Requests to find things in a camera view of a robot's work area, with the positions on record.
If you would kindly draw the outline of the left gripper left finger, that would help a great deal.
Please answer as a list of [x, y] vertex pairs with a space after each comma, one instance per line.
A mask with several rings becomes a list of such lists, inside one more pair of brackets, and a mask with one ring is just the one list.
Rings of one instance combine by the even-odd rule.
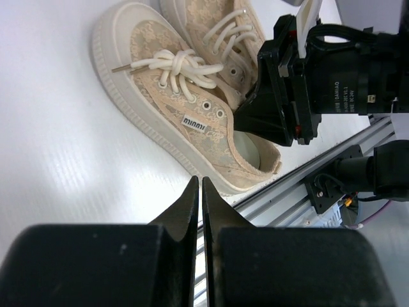
[[1, 265], [2, 306], [192, 306], [198, 179], [148, 224], [39, 224]]

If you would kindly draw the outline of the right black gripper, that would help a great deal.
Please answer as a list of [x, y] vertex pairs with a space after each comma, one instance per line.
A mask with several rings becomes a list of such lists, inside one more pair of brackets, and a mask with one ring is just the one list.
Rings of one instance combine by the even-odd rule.
[[324, 114], [408, 112], [408, 22], [396, 34], [340, 24], [311, 28], [298, 56], [285, 15], [258, 54], [259, 77], [234, 112], [234, 129], [281, 146], [309, 144]]

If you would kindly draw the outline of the beige lace sneaker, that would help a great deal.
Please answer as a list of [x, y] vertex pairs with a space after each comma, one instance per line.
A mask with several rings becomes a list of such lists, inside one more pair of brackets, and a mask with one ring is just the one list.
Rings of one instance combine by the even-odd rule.
[[216, 83], [238, 109], [258, 76], [265, 36], [250, 1], [161, 1], [163, 16], [207, 64], [221, 64]]
[[191, 175], [232, 195], [279, 172], [273, 143], [234, 130], [241, 95], [217, 77], [220, 65], [207, 65], [152, 7], [123, 1], [109, 8], [92, 48], [112, 102]]

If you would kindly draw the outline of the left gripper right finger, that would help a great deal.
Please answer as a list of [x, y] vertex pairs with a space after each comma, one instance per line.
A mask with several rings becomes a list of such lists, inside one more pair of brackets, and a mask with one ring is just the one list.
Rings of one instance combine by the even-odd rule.
[[372, 245], [344, 228], [248, 222], [202, 181], [208, 306], [395, 306]]

